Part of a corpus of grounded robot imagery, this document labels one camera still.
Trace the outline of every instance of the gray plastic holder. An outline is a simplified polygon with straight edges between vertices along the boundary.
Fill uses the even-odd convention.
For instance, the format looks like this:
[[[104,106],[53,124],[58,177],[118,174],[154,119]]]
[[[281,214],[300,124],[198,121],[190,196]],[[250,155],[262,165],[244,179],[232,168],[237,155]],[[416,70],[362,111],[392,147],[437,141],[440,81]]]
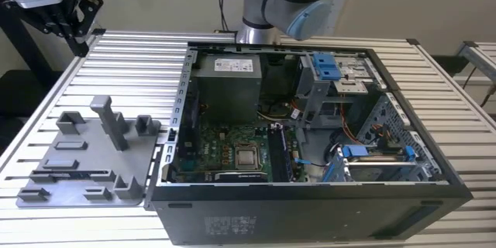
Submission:
[[[60,132],[17,194],[18,207],[141,203],[160,122],[150,116],[125,120],[112,112],[108,96],[96,96],[93,101],[92,109],[106,123],[82,119],[78,112],[60,115]]]

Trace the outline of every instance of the black pole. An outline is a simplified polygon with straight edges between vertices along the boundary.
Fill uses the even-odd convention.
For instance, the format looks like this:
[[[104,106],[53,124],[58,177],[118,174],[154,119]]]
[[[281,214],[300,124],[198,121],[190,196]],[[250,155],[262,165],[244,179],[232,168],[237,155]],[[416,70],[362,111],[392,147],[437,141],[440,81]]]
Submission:
[[[0,28],[21,55],[37,81],[41,86],[49,90],[56,82],[56,75],[21,20],[2,5],[0,5]]]

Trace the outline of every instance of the motherboard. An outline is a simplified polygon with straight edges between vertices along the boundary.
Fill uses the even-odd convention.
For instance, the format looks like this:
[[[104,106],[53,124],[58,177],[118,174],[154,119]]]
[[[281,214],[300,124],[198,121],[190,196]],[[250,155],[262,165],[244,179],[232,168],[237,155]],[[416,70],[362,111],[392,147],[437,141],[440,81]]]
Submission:
[[[284,176],[290,181],[304,179],[302,168],[294,164],[301,153],[294,129],[282,129],[276,137],[273,145],[269,127],[201,123],[196,154],[178,160],[177,182],[273,182],[278,180],[280,161],[286,166]]]

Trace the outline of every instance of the label sticker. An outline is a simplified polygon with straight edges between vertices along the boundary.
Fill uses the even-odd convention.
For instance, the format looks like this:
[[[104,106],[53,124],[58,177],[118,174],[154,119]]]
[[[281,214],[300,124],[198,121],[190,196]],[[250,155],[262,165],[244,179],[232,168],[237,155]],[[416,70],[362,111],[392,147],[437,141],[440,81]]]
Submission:
[[[214,71],[222,72],[253,72],[250,59],[216,59]]]
[[[294,109],[292,112],[292,119],[297,119],[298,115],[300,115],[300,110]]]

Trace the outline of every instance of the aluminum table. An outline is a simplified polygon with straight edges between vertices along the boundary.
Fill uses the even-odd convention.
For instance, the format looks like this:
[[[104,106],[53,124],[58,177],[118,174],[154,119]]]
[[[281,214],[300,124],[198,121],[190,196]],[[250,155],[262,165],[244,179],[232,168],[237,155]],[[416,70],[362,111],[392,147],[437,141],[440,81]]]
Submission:
[[[17,209],[16,195],[52,143],[54,121],[64,110],[97,117],[88,107],[93,95],[110,95],[112,108],[125,117],[149,114],[166,124],[186,42],[233,40],[230,34],[124,31],[106,31],[89,38],[86,58],[72,61],[0,157],[0,244],[10,248],[172,246],[156,214],[140,206]],[[421,46],[401,39],[316,37],[304,42],[281,41],[286,45],[374,49],[474,199],[405,242],[272,247],[496,247],[496,123]],[[162,125],[157,145],[164,142],[165,131]]]

